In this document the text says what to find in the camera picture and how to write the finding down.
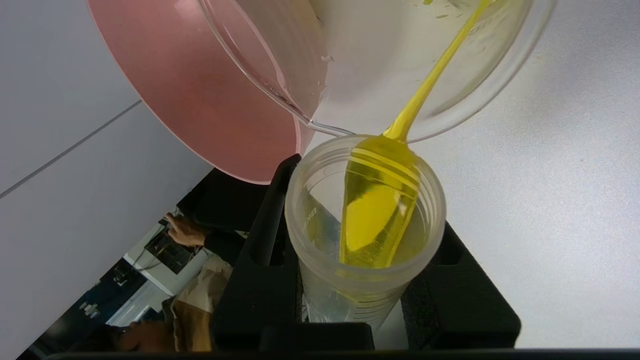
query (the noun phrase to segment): yellow plastic spoon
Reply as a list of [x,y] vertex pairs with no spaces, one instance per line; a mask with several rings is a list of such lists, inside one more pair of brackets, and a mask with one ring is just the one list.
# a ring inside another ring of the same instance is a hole
[[492,0],[480,5],[460,29],[415,95],[382,135],[356,146],[347,164],[340,233],[340,262],[364,268],[391,265],[415,208],[416,157],[406,144],[409,128],[460,44]]

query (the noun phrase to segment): clear plastic bowl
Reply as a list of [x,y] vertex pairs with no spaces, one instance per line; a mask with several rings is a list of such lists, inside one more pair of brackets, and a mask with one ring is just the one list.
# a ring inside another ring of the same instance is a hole
[[351,151],[365,138],[343,136],[311,150],[289,181],[285,218],[300,259],[309,320],[366,322],[376,330],[440,246],[446,207],[438,179],[418,159],[418,202],[392,266],[369,269],[340,263],[344,176]]
[[[380,134],[479,0],[199,0],[237,66],[312,129]],[[516,74],[554,0],[496,0],[446,68],[409,134],[482,109]]]

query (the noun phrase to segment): pink bowl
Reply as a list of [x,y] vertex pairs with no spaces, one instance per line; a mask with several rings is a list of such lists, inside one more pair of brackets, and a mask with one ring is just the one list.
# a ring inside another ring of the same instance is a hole
[[268,184],[313,133],[228,57],[196,0],[88,0],[124,74],[193,152],[238,179]]

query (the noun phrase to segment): spoon handle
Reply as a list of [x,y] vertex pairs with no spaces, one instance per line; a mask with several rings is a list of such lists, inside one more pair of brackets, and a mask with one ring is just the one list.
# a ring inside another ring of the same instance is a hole
[[391,124],[391,126],[389,126],[389,128],[385,130],[384,133],[382,133],[383,136],[406,143],[406,137],[409,133],[409,128],[411,128],[411,125],[418,115],[418,112],[420,112],[420,109],[422,108],[424,101],[427,99],[427,96],[429,96],[429,93],[431,93],[431,90],[435,86],[440,75],[442,75],[444,69],[451,61],[451,58],[453,58],[453,56],[456,54],[456,51],[458,51],[460,44],[462,44],[462,42],[466,39],[469,31],[471,31],[471,29],[474,27],[478,18],[480,18],[484,10],[492,2],[492,0],[480,1],[480,5],[471,15],[469,20],[467,20],[465,25],[460,29],[460,32],[458,32],[449,47],[444,51],[436,65],[431,69],[431,72],[429,72],[427,77],[424,79],[424,81],[420,85],[420,88],[418,88],[418,91],[415,92],[404,109],[400,111],[400,114],[398,114],[393,124]]

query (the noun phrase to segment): hand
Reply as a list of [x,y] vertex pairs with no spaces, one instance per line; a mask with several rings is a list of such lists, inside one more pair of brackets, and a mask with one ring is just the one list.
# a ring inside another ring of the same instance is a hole
[[175,217],[167,213],[164,217],[171,224],[169,236],[175,242],[188,247],[204,246],[204,239],[207,237],[205,229],[183,216]]

